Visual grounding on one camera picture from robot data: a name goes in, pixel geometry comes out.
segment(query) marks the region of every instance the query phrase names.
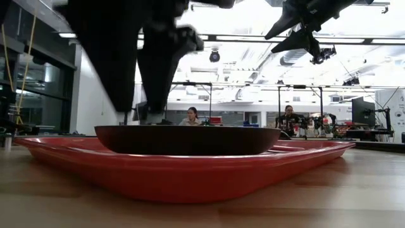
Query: computer monitor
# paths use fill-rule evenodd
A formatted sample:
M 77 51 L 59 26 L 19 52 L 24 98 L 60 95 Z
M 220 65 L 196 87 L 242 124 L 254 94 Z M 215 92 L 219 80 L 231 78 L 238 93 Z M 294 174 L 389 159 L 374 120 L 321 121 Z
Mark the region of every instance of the computer monitor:
M 375 104 L 364 101 L 363 98 L 352 99 L 352 122 L 354 124 L 366 124 L 370 127 L 375 126 Z

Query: man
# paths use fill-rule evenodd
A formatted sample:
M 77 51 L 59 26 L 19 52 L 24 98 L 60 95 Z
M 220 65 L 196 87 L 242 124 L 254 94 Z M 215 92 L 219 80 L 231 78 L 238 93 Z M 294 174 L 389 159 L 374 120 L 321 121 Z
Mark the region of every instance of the man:
M 294 136 L 294 125 L 299 123 L 300 116 L 294 113 L 291 105 L 285 107 L 285 113 L 280 118 L 276 118 L 276 126 L 282 129 L 289 136 Z

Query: woman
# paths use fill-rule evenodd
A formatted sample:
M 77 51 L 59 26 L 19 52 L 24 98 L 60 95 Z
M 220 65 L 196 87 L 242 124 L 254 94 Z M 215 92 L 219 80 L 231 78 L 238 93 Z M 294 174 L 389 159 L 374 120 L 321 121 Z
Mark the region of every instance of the woman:
M 201 125 L 201 121 L 198 119 L 197 109 L 191 107 L 187 110 L 187 118 L 185 118 L 180 124 L 180 126 L 198 126 Z

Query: person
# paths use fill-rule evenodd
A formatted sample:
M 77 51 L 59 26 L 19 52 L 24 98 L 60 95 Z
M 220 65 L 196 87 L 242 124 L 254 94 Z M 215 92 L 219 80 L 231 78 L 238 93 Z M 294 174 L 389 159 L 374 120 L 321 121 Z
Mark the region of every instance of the person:
M 291 105 L 285 107 L 285 113 L 280 118 L 276 118 L 276 126 L 284 130 L 289 136 L 294 136 L 294 124 L 299 123 L 299 115 L 294 113 Z
M 202 124 L 201 120 L 198 119 L 197 109 L 195 107 L 191 107 L 187 110 L 187 118 L 183 119 L 183 121 L 179 125 L 198 126 L 201 124 Z

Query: black hair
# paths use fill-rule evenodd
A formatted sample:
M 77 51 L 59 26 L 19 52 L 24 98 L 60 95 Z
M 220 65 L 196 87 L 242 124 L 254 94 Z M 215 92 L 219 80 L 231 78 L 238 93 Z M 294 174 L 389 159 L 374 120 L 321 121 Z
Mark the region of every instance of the black hair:
M 194 112 L 194 114 L 196 114 L 196 118 L 198 118 L 198 115 L 197 115 L 197 108 L 195 108 L 195 107 L 190 107 L 189 109 L 188 109 L 188 111 L 192 111 L 192 112 Z

